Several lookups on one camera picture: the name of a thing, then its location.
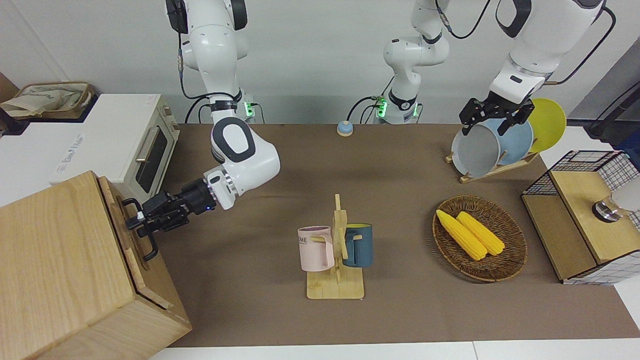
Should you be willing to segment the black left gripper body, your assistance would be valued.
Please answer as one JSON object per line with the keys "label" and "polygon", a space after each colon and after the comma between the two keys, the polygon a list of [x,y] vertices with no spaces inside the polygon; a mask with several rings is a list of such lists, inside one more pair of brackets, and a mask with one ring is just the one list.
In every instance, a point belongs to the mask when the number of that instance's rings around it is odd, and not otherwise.
{"label": "black left gripper body", "polygon": [[521,104],[509,101],[503,96],[489,92],[485,100],[471,98],[459,112],[462,125],[477,125],[488,119],[507,119],[510,125],[522,125],[534,110],[531,99]]}

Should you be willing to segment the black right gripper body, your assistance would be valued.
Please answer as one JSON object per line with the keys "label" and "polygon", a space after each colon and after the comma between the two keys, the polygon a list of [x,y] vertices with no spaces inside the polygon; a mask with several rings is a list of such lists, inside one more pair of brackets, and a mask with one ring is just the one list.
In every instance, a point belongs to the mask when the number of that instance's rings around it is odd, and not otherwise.
{"label": "black right gripper body", "polygon": [[171,231],[189,223],[189,214],[203,214],[214,210],[217,203],[203,178],[187,183],[178,194],[161,191],[142,203],[142,212],[148,224],[160,225],[162,231]]}

